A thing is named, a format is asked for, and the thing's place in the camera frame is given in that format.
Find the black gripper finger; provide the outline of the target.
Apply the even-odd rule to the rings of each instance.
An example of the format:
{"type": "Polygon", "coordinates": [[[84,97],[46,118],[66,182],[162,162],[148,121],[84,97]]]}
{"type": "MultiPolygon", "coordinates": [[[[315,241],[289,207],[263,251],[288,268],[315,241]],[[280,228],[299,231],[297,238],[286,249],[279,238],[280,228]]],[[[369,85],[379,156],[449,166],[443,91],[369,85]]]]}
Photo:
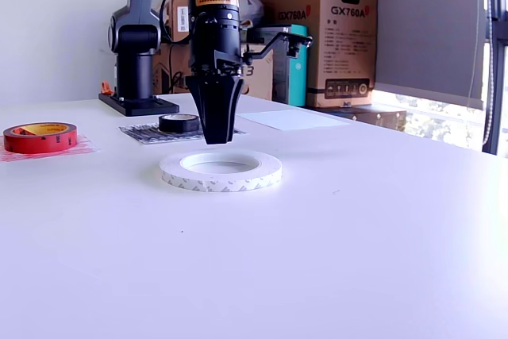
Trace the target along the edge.
{"type": "Polygon", "coordinates": [[[233,136],[235,79],[232,76],[187,76],[185,83],[197,107],[206,143],[229,143],[233,136]]]}
{"type": "Polygon", "coordinates": [[[233,81],[233,90],[229,106],[229,142],[233,140],[237,105],[241,97],[243,86],[244,80],[241,77],[235,77],[233,81]]]}

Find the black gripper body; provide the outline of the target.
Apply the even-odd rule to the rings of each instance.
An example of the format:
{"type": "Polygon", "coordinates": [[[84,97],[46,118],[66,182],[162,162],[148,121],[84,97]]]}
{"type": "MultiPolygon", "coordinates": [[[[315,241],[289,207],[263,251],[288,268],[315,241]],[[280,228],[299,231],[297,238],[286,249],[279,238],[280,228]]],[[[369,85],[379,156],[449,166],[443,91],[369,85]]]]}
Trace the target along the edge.
{"type": "Polygon", "coordinates": [[[190,68],[192,75],[238,77],[241,74],[240,8],[190,8],[190,68]]]}

